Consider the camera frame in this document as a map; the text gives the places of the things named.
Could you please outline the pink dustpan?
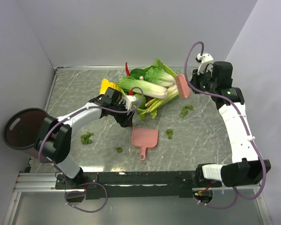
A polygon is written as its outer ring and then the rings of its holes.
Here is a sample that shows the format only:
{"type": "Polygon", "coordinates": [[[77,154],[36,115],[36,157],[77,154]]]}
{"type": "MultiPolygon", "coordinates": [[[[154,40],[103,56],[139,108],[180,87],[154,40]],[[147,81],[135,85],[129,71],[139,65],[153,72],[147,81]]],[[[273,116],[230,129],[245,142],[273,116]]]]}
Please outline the pink dustpan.
{"type": "Polygon", "coordinates": [[[133,127],[131,141],[135,147],[140,148],[140,160],[146,158],[146,150],[152,149],[158,142],[158,129],[133,127]]]}

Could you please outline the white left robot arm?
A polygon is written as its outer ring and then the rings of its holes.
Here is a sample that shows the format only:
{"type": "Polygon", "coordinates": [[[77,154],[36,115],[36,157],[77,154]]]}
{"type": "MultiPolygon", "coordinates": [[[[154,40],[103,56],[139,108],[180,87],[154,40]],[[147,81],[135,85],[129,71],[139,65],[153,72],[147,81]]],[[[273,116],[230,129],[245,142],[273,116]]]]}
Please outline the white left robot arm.
{"type": "Polygon", "coordinates": [[[83,169],[70,156],[72,134],[88,123],[108,115],[121,127],[131,127],[133,107],[138,101],[134,95],[126,96],[108,87],[104,94],[89,100],[72,113],[57,118],[47,116],[38,132],[34,148],[63,173],[70,187],[79,188],[83,183],[83,169]]]}

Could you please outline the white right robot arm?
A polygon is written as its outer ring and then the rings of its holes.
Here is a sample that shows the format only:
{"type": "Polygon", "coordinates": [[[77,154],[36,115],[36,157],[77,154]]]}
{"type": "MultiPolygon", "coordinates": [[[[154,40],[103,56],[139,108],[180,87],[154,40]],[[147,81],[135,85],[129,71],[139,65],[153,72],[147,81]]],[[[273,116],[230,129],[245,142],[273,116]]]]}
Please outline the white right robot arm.
{"type": "Polygon", "coordinates": [[[254,142],[254,136],[246,117],[242,91],[232,86],[232,64],[226,61],[201,62],[192,72],[193,91],[211,97],[219,111],[232,151],[232,163],[228,165],[202,164],[195,175],[196,183],[207,186],[211,180],[221,181],[227,187],[264,184],[271,169],[268,159],[262,159],[254,142]]]}

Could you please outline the pink hand brush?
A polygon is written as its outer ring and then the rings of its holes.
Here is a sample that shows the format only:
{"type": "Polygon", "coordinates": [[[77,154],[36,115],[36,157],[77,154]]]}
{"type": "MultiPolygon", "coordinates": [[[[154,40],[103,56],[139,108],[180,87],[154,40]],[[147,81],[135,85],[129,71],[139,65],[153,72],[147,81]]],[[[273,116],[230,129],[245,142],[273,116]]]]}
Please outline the pink hand brush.
{"type": "Polygon", "coordinates": [[[190,88],[184,75],[180,74],[174,77],[177,90],[180,98],[188,98],[190,95],[190,88]]]}

